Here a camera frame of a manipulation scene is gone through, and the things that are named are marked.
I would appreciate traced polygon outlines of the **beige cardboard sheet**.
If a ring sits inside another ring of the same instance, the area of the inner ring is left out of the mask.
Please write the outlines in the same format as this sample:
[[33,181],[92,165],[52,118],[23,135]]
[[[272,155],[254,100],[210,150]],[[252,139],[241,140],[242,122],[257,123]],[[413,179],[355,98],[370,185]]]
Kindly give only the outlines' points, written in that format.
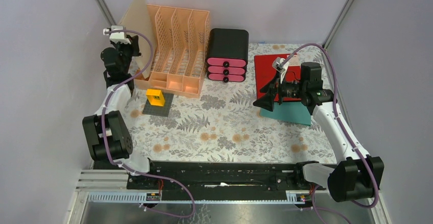
[[141,56],[134,57],[134,61],[140,70],[144,69],[149,58],[154,55],[157,47],[146,0],[132,0],[125,15],[120,20],[120,24],[121,26],[125,26],[127,30],[133,30],[145,35],[152,44],[153,50],[150,49],[149,43],[144,38],[138,36]]

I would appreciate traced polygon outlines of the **pink drawer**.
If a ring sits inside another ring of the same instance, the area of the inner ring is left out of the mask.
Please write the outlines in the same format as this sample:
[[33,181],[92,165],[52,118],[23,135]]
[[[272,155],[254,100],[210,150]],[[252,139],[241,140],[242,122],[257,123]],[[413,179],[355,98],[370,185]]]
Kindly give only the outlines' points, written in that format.
[[232,58],[208,58],[206,60],[210,66],[223,66],[223,67],[245,67],[247,61],[244,59],[232,59]]
[[207,75],[207,77],[210,80],[213,81],[222,81],[222,82],[243,82],[246,79],[246,75],[234,75],[234,74],[229,74],[229,75],[224,75],[222,73],[209,73]]
[[209,66],[207,68],[209,73],[223,74],[223,75],[244,75],[246,70],[242,67],[223,67],[223,66]]

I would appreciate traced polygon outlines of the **pink top drawer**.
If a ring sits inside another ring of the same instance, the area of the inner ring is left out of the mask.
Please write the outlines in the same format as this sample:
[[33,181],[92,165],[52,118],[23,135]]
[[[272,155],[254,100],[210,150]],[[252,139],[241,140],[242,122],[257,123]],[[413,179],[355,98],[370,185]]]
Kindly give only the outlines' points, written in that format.
[[208,58],[206,60],[210,66],[223,66],[223,67],[245,67],[247,61],[244,59],[232,59],[232,58]]

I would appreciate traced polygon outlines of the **black drawer cabinet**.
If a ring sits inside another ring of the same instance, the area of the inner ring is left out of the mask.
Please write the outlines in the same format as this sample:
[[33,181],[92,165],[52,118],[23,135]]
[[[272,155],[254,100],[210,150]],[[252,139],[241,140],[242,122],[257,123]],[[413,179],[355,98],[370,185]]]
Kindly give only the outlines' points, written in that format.
[[206,59],[248,59],[249,33],[242,29],[214,28],[210,31]]

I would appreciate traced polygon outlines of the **pink bottom drawer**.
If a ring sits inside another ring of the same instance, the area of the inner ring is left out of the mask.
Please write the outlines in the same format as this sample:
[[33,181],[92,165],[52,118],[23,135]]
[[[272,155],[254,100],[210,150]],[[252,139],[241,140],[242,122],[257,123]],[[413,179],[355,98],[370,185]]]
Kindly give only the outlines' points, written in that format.
[[246,75],[234,75],[234,74],[229,74],[229,75],[224,75],[222,73],[209,73],[207,75],[207,77],[210,80],[213,81],[222,81],[222,82],[243,82],[246,79]]

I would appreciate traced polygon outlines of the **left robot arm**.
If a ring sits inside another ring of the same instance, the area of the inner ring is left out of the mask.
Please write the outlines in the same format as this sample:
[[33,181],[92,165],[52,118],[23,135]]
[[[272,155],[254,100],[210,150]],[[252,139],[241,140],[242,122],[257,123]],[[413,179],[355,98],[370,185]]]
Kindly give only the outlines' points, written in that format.
[[150,160],[133,149],[133,142],[121,110],[134,90],[129,68],[134,57],[141,56],[140,33],[105,29],[111,47],[101,52],[107,94],[98,110],[83,118],[82,125],[90,156],[94,162],[111,163],[125,169],[147,189],[158,184],[158,174],[150,170]]

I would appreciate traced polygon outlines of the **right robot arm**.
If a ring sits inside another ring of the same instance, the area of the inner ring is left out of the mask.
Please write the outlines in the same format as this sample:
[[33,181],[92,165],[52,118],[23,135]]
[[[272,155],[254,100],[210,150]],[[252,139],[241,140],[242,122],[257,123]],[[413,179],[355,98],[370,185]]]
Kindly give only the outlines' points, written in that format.
[[284,98],[298,98],[315,122],[323,129],[334,151],[337,165],[330,167],[316,161],[298,163],[293,183],[299,189],[306,189],[312,183],[328,190],[336,202],[357,203],[372,198],[374,207],[379,200],[379,186],[384,170],[380,157],[373,157],[363,148],[354,133],[347,127],[339,104],[332,90],[323,87],[322,68],[315,62],[300,66],[300,79],[287,82],[285,75],[288,65],[278,58],[272,64],[274,77],[261,89],[263,96],[253,105],[267,111],[274,111],[275,98],[282,104]]

